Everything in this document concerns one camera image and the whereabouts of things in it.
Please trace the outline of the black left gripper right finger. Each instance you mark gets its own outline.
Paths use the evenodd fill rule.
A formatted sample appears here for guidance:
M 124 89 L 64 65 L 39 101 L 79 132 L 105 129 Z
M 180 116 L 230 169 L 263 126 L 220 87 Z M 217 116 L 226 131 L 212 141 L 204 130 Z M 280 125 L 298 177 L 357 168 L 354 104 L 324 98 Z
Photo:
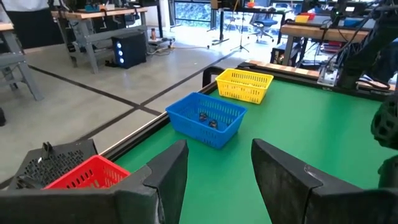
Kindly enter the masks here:
M 262 139 L 251 160 L 272 223 L 359 223 L 346 193 L 360 188 L 319 170 Z

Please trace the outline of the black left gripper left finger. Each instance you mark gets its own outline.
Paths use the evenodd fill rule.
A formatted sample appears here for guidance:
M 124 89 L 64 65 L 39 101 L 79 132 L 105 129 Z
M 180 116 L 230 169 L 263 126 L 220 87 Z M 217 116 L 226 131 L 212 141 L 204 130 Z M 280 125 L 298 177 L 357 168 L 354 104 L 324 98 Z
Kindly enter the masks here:
M 135 171 L 115 190 L 118 223 L 178 223 L 187 184 L 189 149 L 179 140 Z

